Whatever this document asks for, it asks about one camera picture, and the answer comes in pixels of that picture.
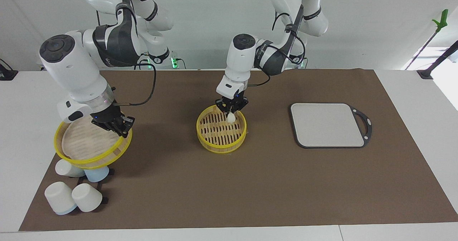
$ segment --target steamer basket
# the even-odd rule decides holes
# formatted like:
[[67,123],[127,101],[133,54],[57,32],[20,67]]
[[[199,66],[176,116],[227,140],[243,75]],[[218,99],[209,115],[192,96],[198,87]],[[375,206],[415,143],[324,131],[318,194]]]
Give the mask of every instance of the steamer basket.
[[115,162],[129,147],[132,129],[127,138],[106,131],[83,117],[67,124],[62,122],[54,135],[54,148],[62,159],[81,169],[98,169]]
[[205,149],[226,154],[239,148],[247,135],[247,121],[242,112],[235,113],[235,122],[226,122],[226,115],[216,105],[206,108],[196,123],[199,141]]

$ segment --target white cup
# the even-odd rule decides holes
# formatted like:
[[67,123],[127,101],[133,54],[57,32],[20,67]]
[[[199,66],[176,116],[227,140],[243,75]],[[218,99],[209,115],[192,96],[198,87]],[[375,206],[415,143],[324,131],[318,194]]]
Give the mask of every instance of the white cup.
[[79,184],[72,192],[72,198],[82,212],[95,210],[102,202],[102,194],[90,184]]
[[110,169],[107,166],[104,166],[100,169],[85,169],[87,180],[90,182],[96,183],[102,181],[108,176]]
[[70,162],[63,159],[57,161],[56,167],[54,169],[56,170],[56,173],[61,176],[82,177],[85,175],[83,169],[73,166],[70,164]]
[[49,185],[44,190],[44,196],[57,215],[65,215],[77,207],[72,198],[72,189],[64,182],[55,182]]

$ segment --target white table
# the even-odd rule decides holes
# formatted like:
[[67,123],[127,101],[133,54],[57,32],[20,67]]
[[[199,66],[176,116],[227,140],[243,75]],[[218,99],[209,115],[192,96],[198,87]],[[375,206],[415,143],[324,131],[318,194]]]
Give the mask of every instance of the white table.
[[[433,81],[414,71],[376,74],[458,211],[458,112]],[[47,72],[20,72],[0,82],[0,240],[458,240],[458,223],[15,233],[54,156],[55,105],[65,95]]]

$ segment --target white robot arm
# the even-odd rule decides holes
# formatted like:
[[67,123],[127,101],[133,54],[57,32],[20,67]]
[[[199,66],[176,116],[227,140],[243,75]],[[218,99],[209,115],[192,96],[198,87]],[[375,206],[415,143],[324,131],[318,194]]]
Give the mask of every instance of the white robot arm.
[[282,73],[288,61],[300,64],[304,59],[306,40],[301,40],[299,31],[312,36],[320,36],[327,31],[328,22],[321,12],[321,0],[271,1],[276,19],[282,17],[285,25],[282,40],[277,44],[249,34],[234,37],[229,46],[227,68],[216,88],[216,92],[222,95],[215,101],[216,105],[226,114],[241,110],[248,104],[243,95],[252,68],[261,69],[270,79],[270,76]]
[[[164,42],[155,40],[148,30],[170,29],[173,22],[165,10],[159,12],[153,0],[87,1],[96,9],[116,14],[118,23],[51,37],[41,45],[40,58],[54,80],[69,93],[57,105],[64,122],[91,115],[93,124],[126,138],[135,119],[121,113],[113,94],[114,88],[100,75],[98,68],[136,65],[141,55],[151,57],[154,50],[164,51],[160,46],[164,46]],[[136,14],[134,4],[140,7],[139,14]],[[155,40],[160,45],[145,39]],[[163,57],[168,56],[167,48],[166,51],[162,53]],[[141,105],[144,102],[128,104]]]

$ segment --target green light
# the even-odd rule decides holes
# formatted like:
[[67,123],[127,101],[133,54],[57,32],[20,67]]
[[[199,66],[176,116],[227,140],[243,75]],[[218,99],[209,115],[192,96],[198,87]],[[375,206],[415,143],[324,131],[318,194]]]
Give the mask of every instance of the green light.
[[172,60],[173,69],[178,68],[178,63],[176,62],[175,58],[170,58],[170,60]]

